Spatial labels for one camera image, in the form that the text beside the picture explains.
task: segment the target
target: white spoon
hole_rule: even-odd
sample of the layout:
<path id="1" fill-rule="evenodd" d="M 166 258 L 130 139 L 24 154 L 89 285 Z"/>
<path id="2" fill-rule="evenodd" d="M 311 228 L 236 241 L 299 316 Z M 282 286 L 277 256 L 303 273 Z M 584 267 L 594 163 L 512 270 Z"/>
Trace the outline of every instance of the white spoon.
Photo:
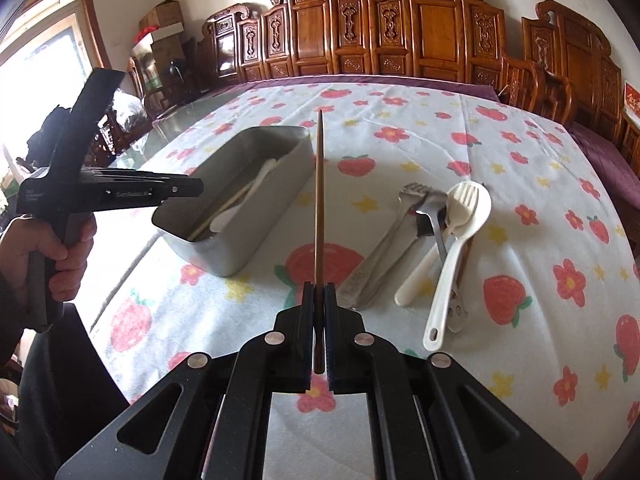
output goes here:
<path id="1" fill-rule="evenodd" d="M 449 219 L 453 225 L 456 225 L 451 234 L 456 237 L 456 240 L 449 248 L 447 259 L 442 266 L 422 338 L 423 346 L 430 352 L 440 350 L 444 340 L 451 285 L 456 275 L 462 247 L 485 224 L 491 212 L 491 196 L 484 186 L 477 182 L 461 182 L 459 186 L 462 189 L 456 190 L 454 198 L 450 203 L 447 202 Z M 468 221 L 460 225 L 460 219 L 464 218 L 468 218 Z"/>
<path id="2" fill-rule="evenodd" d="M 244 197 L 244 200 L 246 200 L 253 193 L 255 193 L 255 190 L 258 189 L 258 186 L 260 186 L 264 178 L 269 174 L 269 172 L 276 165 L 276 162 L 277 161 L 275 158 L 269 158 L 268 160 L 264 161 L 264 164 L 260 168 L 260 171 L 258 171 L 258 175 L 255 177 L 254 183 L 249 188 L 249 191 L 247 191 L 247 194 Z M 213 220 L 211 220 L 211 224 L 209 224 L 209 230 L 212 233 L 219 233 L 220 231 L 222 231 L 222 229 L 225 228 L 225 226 L 231 221 L 234 215 L 238 212 L 238 209 L 240 208 L 241 205 L 242 205 L 242 202 L 239 203 L 238 205 L 235 205 L 233 207 L 230 207 L 229 209 L 224 210 L 218 216 L 215 216 Z"/>

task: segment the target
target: finger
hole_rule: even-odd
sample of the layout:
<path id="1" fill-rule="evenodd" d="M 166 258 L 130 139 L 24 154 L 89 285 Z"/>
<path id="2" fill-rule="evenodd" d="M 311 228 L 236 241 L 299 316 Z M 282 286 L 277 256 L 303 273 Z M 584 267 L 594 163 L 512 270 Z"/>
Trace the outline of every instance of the finger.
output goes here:
<path id="1" fill-rule="evenodd" d="M 90 238 L 87 242 L 78 242 L 69 248 L 68 256 L 64 260 L 58 260 L 56 270 L 75 270 L 80 269 L 94 246 L 94 239 Z"/>
<path id="2" fill-rule="evenodd" d="M 84 221 L 80 227 L 80 241 L 87 242 L 93 238 L 98 231 L 98 224 L 95 221 L 95 215 L 92 214 L 87 220 Z"/>
<path id="3" fill-rule="evenodd" d="M 52 294 L 56 294 L 78 288 L 85 271 L 86 263 L 80 269 L 64 270 L 57 273 L 49 280 L 49 290 Z"/>

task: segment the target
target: cardboard box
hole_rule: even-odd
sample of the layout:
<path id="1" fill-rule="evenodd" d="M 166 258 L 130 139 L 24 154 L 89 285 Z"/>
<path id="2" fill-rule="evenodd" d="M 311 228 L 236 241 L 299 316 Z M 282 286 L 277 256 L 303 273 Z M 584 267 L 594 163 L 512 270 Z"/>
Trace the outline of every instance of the cardboard box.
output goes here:
<path id="1" fill-rule="evenodd" d="M 182 11 L 180 10 L 180 2 L 176 0 L 165 0 L 159 5 L 156 5 L 151 12 L 140 20 L 138 26 L 140 30 L 157 25 L 158 27 L 166 27 L 167 25 L 173 25 L 174 23 L 181 23 L 184 25 L 184 18 L 182 17 Z"/>

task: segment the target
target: floral tablecloth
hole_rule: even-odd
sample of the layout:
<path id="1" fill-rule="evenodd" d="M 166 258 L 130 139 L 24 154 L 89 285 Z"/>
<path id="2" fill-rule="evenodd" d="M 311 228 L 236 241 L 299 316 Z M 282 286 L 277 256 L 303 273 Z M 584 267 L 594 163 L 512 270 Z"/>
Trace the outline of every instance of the floral tablecloth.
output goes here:
<path id="1" fill-rule="evenodd" d="M 479 98 L 390 84 L 254 89 L 206 116 L 143 169 L 189 173 L 240 130 L 325 120 L 326 276 L 339 284 L 393 221 L 398 190 L 483 182 L 493 210 L 462 281 L 470 314 L 443 350 L 575 463 L 601 470 L 638 415 L 640 285 L 620 220 L 562 126 Z M 135 400 L 193 351 L 219 356 L 269 330 L 312 279 L 310 180 L 248 265 L 217 278 L 182 261 L 151 210 L 99 214 L 76 303 L 103 311 L 91 337 Z M 407 222 L 404 235 L 411 236 Z M 418 243 L 372 306 L 369 332 L 401 351 L 421 345 L 437 276 L 399 308 L 393 293 L 433 243 Z M 315 376 L 273 401 L 265 478 L 373 476 L 363 397 Z"/>

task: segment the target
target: chopstick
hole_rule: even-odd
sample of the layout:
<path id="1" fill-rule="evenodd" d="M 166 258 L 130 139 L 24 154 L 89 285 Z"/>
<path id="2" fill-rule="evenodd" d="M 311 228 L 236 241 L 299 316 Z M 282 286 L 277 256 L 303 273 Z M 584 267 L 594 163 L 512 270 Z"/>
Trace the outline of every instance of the chopstick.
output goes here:
<path id="1" fill-rule="evenodd" d="M 316 135 L 316 235 L 314 239 L 314 372 L 324 373 L 324 126 L 318 112 Z"/>

